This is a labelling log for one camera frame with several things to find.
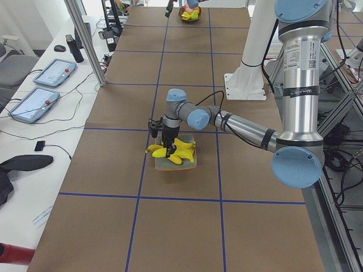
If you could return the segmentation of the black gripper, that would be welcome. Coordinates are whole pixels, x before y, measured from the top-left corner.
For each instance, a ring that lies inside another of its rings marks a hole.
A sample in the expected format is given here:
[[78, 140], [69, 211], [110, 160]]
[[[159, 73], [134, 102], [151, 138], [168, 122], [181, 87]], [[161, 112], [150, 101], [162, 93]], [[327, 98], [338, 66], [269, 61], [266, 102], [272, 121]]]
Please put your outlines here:
[[179, 134], [179, 127], [162, 127], [162, 143], [166, 147], [166, 158], [169, 158], [176, 151], [175, 138]]

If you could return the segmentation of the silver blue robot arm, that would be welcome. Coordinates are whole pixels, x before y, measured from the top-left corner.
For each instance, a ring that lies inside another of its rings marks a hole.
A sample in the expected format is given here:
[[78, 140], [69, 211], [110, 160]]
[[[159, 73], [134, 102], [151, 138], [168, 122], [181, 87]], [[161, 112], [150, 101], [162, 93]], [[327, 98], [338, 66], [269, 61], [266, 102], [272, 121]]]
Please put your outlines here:
[[283, 49], [282, 132], [263, 127], [218, 106], [197, 106], [185, 91], [168, 91], [158, 132], [171, 155], [181, 122], [196, 130], [213, 125], [273, 153], [272, 172], [283, 184], [306, 188], [317, 182], [324, 164], [317, 131], [320, 44], [330, 38], [336, 1], [257, 1], [240, 66], [225, 75], [231, 100], [263, 100], [261, 68], [275, 33]]
[[[199, 5], [200, 2], [204, 2], [206, 0], [187, 0], [187, 4], [189, 5], [190, 8], [195, 8]], [[172, 13], [172, 9], [174, 7], [174, 2], [176, 2], [176, 0], [169, 0], [167, 7], [166, 7], [166, 12], [165, 12], [165, 17], [169, 18], [170, 14]]]

